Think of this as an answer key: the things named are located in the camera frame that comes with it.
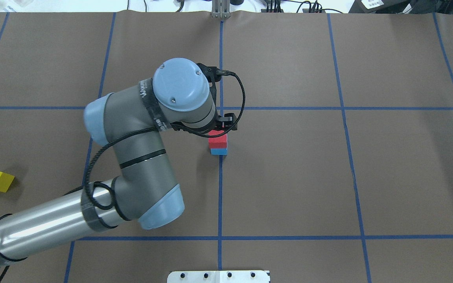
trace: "white label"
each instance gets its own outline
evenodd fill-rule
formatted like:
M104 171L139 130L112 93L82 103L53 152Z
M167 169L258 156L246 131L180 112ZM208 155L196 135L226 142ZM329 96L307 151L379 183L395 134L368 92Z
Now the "white label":
M383 2L382 0L361 0L361 3L367 8L367 9L373 9L378 6L382 6Z

